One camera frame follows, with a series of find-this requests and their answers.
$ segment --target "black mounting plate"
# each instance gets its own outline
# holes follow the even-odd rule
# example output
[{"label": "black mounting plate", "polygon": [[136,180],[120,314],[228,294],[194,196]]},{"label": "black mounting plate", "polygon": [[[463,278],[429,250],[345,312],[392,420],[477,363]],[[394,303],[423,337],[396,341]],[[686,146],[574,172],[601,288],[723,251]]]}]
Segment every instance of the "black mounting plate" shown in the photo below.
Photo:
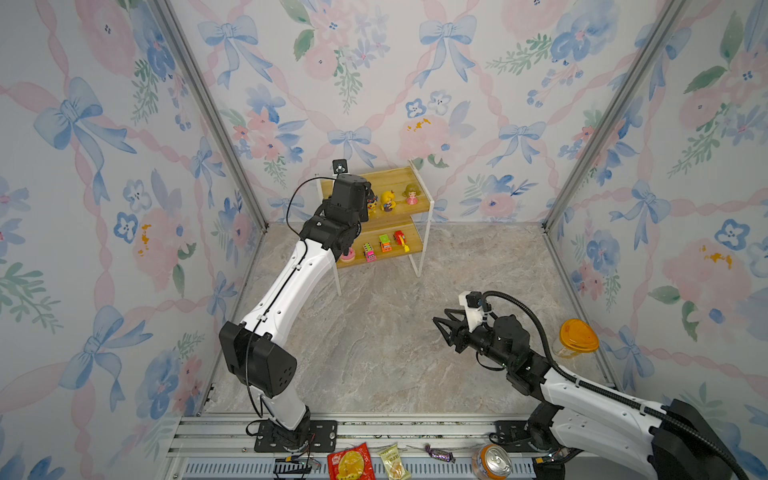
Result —
[{"label": "black mounting plate", "polygon": [[525,420],[496,420],[496,442],[507,452],[537,452],[528,440],[530,437],[525,431]]},{"label": "black mounting plate", "polygon": [[[281,442],[275,432],[276,425],[270,420],[259,422],[259,432],[253,451],[256,453],[282,453],[290,450]],[[315,435],[310,451],[312,453],[333,453],[336,449],[336,420],[310,420],[310,438]]]}]

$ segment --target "toy figurine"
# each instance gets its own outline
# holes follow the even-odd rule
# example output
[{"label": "toy figurine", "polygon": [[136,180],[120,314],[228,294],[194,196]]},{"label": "toy figurine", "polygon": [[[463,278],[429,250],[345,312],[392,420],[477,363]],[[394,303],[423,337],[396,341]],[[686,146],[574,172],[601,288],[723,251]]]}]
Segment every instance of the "toy figurine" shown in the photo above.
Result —
[{"label": "toy figurine", "polygon": [[389,242],[389,235],[379,235],[379,245],[382,248],[382,252],[392,251],[392,244]]},{"label": "toy figurine", "polygon": [[355,249],[353,249],[352,247],[349,248],[349,252],[347,252],[346,255],[342,255],[341,257],[339,257],[339,260],[345,263],[349,263],[354,259],[355,259]]},{"label": "toy figurine", "polygon": [[370,243],[363,245],[362,250],[366,252],[366,262],[371,263],[376,261],[376,254],[373,253],[373,247],[371,247]]},{"label": "toy figurine", "polygon": [[382,194],[382,210],[385,212],[391,212],[395,209],[395,205],[397,205],[395,202],[395,192],[391,190],[384,192]]},{"label": "toy figurine", "polygon": [[379,203],[379,198],[374,195],[373,200],[368,202],[368,215],[376,213],[376,205]]},{"label": "toy figurine", "polygon": [[397,230],[395,232],[395,243],[406,249],[406,252],[411,251],[411,247],[409,247],[406,243],[406,235],[402,232],[402,230]]},{"label": "toy figurine", "polygon": [[419,190],[419,185],[408,184],[406,191],[402,192],[402,195],[406,198],[408,205],[416,205],[419,202],[417,196],[421,195],[422,191]]}]

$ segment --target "can lid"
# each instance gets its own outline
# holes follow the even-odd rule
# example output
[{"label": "can lid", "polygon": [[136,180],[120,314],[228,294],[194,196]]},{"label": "can lid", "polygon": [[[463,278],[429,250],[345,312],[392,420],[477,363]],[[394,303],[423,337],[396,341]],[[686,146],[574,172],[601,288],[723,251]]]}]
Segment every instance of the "can lid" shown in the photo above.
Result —
[{"label": "can lid", "polygon": [[570,319],[560,327],[560,342],[579,353],[592,353],[600,346],[594,330],[579,319]]},{"label": "can lid", "polygon": [[485,447],[483,460],[488,468],[488,473],[492,478],[507,478],[512,472],[512,465],[509,461],[509,454],[498,445]]}]

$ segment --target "wall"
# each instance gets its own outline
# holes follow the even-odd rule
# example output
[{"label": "wall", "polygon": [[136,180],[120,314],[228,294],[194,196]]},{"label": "wall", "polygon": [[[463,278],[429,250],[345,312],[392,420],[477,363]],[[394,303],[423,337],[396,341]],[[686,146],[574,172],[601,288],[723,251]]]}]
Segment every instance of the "wall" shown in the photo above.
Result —
[{"label": "wall", "polygon": [[256,229],[143,2],[5,2],[0,58],[0,478],[151,478]]},{"label": "wall", "polygon": [[171,3],[268,220],[345,157],[415,160],[436,220],[501,222],[544,218],[663,4]]},{"label": "wall", "polygon": [[768,478],[766,15],[691,3],[551,232],[623,387],[696,406],[753,478]]}]

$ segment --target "yellow snack wrapper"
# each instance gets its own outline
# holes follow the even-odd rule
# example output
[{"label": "yellow snack wrapper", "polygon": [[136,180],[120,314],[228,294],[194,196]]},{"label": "yellow snack wrapper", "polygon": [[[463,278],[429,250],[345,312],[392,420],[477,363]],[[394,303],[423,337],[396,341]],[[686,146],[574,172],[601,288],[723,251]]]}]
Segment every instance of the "yellow snack wrapper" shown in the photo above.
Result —
[{"label": "yellow snack wrapper", "polygon": [[406,470],[406,466],[402,464],[397,444],[382,450],[379,452],[379,456],[382,458],[382,462],[384,462],[384,469],[389,476],[389,480],[409,480],[411,478],[411,472]]}]

